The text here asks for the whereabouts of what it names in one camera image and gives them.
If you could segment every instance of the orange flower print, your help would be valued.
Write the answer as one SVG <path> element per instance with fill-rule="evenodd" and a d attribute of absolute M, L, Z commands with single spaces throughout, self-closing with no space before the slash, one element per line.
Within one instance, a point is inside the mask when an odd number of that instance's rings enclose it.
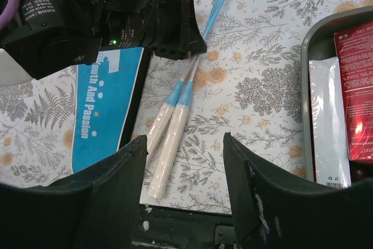
<path fill-rule="evenodd" d="M 241 3 L 240 1 L 236 1 L 236 2 L 238 3 L 238 5 L 237 5 L 238 10 L 242 10 L 244 7 L 246 7 L 245 6 L 246 3 Z"/>
<path fill-rule="evenodd" d="M 13 161 L 13 155 L 9 152 L 6 152 L 1 158 L 1 162 L 4 166 L 10 165 Z"/>
<path fill-rule="evenodd" d="M 12 138 L 10 138 L 10 137 L 5 138 L 5 140 L 4 140 L 4 146 L 5 147 L 10 146 L 11 143 L 12 143 Z"/>
<path fill-rule="evenodd" d="M 209 189 L 214 189 L 214 191 L 216 191 L 218 188 L 219 188 L 219 183 L 215 182 L 214 184 L 212 184 Z"/>
<path fill-rule="evenodd" d="M 220 83 L 226 77 L 226 71 L 221 69 L 220 67 L 215 68 L 211 70 L 209 73 L 207 73 L 206 77 L 207 77 L 207 80 L 209 80 L 210 82 Z"/>
<path fill-rule="evenodd" d="M 363 6 L 368 7 L 373 5 L 373 0 L 364 0 Z"/>
<path fill-rule="evenodd" d="M 178 72 L 169 72 L 168 75 L 169 75 L 170 78 L 173 78 L 173 79 L 180 77 L 180 73 L 178 73 Z"/>
<path fill-rule="evenodd" d="M 193 80 L 193 90 L 202 90 L 206 86 L 206 74 L 203 70 L 197 69 Z"/>
<path fill-rule="evenodd" d="M 250 116 L 242 116 L 242 119 L 238 119 L 238 120 L 242 121 L 242 123 L 240 124 L 240 127 L 243 125 L 248 125 L 251 122 Z"/>
<path fill-rule="evenodd" d="M 71 148 L 73 142 L 74 130 L 68 129 L 62 138 L 62 142 L 64 143 L 64 147 Z"/>
<path fill-rule="evenodd" d="M 197 22 L 198 23 L 203 23 L 203 16 L 202 15 L 197 15 Z"/>
<path fill-rule="evenodd" d="M 219 151 L 220 150 L 220 143 L 217 142 L 217 141 L 215 141 L 215 143 L 214 143 L 214 150 L 215 151 Z"/>
<path fill-rule="evenodd" d="M 334 9 L 334 14 L 340 13 L 340 12 L 345 12 L 349 10 L 353 10 L 358 8 L 358 5 L 353 3 L 353 2 L 346 2 L 338 5 L 336 9 Z"/>
<path fill-rule="evenodd" d="M 154 120 L 155 120 L 155 118 L 153 118 L 153 117 L 151 117 L 151 118 L 147 118 L 147 119 L 146 119 L 146 123 L 145 123 L 146 127 L 147 127 L 147 128 L 150 128 L 150 127 L 153 125 Z"/>
<path fill-rule="evenodd" d="M 209 53 L 209 62 L 215 61 L 219 58 L 219 52 L 218 51 L 212 51 Z"/>
<path fill-rule="evenodd" d="M 293 174 L 304 179 L 306 179 L 306 175 L 307 175 L 304 168 L 294 169 Z"/>
<path fill-rule="evenodd" d="M 271 123 L 270 123 L 270 121 L 269 120 L 262 120 L 261 122 L 259 122 L 258 124 L 257 124 L 257 127 L 258 128 L 261 128 L 261 130 L 263 130 L 264 128 L 266 128 L 268 125 L 270 125 Z"/>
<path fill-rule="evenodd" d="M 233 57 L 231 57 L 230 61 L 241 62 L 242 61 L 241 54 L 238 52 L 234 52 Z"/>
<path fill-rule="evenodd" d="M 229 109 L 229 106 L 224 105 L 224 106 L 219 107 L 218 109 L 214 109 L 211 111 L 215 111 L 215 113 L 218 113 L 219 115 L 224 115 L 225 112 L 229 112 L 228 109 Z"/>
<path fill-rule="evenodd" d="M 291 147 L 289 155 L 290 157 L 300 157 L 302 155 L 302 148 L 299 146 Z"/>

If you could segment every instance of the red package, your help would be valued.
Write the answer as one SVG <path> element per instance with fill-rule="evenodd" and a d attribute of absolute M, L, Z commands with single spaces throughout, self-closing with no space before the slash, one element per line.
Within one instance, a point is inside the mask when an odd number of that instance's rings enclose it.
<path fill-rule="evenodd" d="M 349 157 L 373 163 L 373 22 L 334 34 Z"/>

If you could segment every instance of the cable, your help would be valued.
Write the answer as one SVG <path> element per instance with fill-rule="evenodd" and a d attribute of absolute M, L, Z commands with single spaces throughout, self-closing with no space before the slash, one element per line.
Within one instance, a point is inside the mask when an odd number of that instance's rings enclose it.
<path fill-rule="evenodd" d="M 8 0 L 5 9 L 0 15 L 0 31 L 14 18 L 19 8 L 19 0 Z"/>

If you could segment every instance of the floral pattern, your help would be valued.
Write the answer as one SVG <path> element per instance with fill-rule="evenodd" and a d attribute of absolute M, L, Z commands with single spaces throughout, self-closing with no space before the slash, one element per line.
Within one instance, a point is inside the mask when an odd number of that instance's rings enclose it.
<path fill-rule="evenodd" d="M 213 0 L 195 0 L 204 30 Z M 223 135 L 231 132 L 264 159 L 304 178 L 300 46 L 313 24 L 373 0 L 227 0 L 207 39 L 193 84 L 188 123 L 167 197 L 146 193 L 161 141 L 146 170 L 140 202 L 230 213 Z M 152 58 L 133 138 L 146 134 L 189 61 Z M 48 185 L 71 173 L 75 68 L 0 89 L 0 181 Z"/>

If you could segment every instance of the blue flyer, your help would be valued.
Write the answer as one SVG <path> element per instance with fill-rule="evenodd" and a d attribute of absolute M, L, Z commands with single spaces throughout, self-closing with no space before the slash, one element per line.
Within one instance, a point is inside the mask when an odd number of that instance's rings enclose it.
<path fill-rule="evenodd" d="M 142 48 L 105 51 L 92 65 L 78 66 L 74 173 L 119 149 L 142 55 Z"/>

